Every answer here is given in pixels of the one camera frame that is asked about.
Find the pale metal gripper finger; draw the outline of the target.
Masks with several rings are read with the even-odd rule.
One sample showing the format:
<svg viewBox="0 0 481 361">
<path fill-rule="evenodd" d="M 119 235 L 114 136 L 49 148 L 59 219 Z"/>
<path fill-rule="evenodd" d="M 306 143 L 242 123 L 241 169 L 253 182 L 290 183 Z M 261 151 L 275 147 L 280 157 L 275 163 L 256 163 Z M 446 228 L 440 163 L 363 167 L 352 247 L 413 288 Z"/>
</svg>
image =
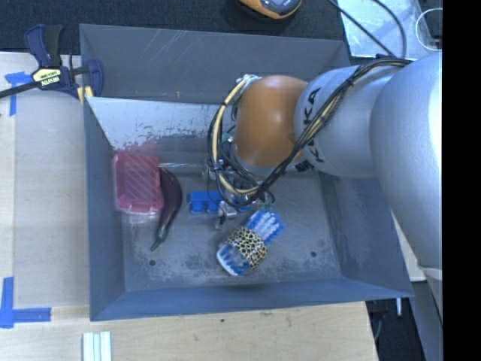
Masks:
<svg viewBox="0 0 481 361">
<path fill-rule="evenodd" d="M 228 220 L 233 220 L 237 216 L 235 208 L 226 201 L 220 201 L 217 208 L 216 218 L 213 222 L 214 229 L 224 229 Z"/>
</svg>

